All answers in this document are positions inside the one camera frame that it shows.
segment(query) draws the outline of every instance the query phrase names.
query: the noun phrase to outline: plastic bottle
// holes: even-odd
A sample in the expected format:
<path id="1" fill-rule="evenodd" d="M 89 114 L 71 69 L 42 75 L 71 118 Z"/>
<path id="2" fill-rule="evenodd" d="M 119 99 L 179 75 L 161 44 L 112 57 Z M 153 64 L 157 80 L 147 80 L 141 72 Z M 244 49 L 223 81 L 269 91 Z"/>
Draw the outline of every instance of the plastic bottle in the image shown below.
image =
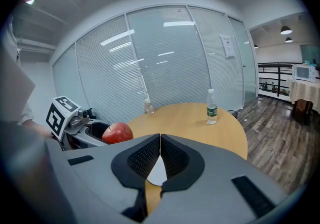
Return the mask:
<path id="1" fill-rule="evenodd" d="M 144 113 L 148 113 L 148 114 L 154 113 L 154 112 L 155 112 L 155 109 L 154 109 L 154 107 L 152 106 L 150 99 L 147 98 L 147 99 L 145 99 L 144 101 L 145 101 L 145 102 L 144 102 L 144 108 L 145 108 L 145 109 L 144 109 Z"/>
<path id="2" fill-rule="evenodd" d="M 214 89 L 208 90 L 206 114 L 208 116 L 208 124 L 214 125 L 218 121 L 218 109 L 214 99 Z"/>

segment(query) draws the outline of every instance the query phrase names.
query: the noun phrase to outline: wooden floor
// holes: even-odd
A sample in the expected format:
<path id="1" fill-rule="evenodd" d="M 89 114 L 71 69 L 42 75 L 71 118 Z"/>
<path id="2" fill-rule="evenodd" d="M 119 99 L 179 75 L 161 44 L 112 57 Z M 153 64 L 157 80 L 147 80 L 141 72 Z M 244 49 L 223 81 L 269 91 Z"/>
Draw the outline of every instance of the wooden floor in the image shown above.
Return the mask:
<path id="1" fill-rule="evenodd" d="M 238 120 L 248 141 L 252 164 L 292 193 L 308 181 L 320 155 L 319 115 L 312 114 L 310 126 L 291 117 L 293 106 L 266 97 L 244 106 Z"/>

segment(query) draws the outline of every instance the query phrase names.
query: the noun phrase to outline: white microwave oven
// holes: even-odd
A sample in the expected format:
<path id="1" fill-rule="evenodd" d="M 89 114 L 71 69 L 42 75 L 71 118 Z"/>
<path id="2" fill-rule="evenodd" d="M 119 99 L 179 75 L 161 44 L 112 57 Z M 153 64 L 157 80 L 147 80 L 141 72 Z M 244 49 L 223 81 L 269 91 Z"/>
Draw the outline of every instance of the white microwave oven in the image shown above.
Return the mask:
<path id="1" fill-rule="evenodd" d="M 292 80 L 296 79 L 316 82 L 316 68 L 314 66 L 308 66 L 304 64 L 295 64 L 292 66 Z"/>

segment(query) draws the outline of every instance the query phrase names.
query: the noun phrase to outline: bottle label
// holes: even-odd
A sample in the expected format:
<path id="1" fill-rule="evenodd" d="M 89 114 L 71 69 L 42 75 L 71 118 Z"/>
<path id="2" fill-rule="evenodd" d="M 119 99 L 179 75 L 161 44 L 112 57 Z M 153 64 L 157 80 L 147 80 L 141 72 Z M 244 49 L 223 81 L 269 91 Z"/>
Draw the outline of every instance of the bottle label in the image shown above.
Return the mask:
<path id="1" fill-rule="evenodd" d="M 215 117 L 218 113 L 218 109 L 217 108 L 214 108 L 214 109 L 209 109 L 207 108 L 206 109 L 206 114 L 209 116 L 209 117 Z"/>

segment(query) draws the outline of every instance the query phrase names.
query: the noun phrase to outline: tablecloth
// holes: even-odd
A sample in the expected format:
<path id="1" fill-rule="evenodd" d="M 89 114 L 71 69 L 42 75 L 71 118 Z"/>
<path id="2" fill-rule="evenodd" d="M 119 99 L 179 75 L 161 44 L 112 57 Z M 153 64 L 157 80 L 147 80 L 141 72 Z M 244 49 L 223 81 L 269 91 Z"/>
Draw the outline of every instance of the tablecloth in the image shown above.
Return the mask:
<path id="1" fill-rule="evenodd" d="M 311 83 L 303 80 L 296 80 L 295 82 L 292 79 L 286 80 L 289 87 L 289 98 L 292 104 L 295 101 L 303 99 L 305 101 L 310 101 L 313 103 L 314 109 L 320 113 L 320 82 L 319 80 L 316 83 Z"/>

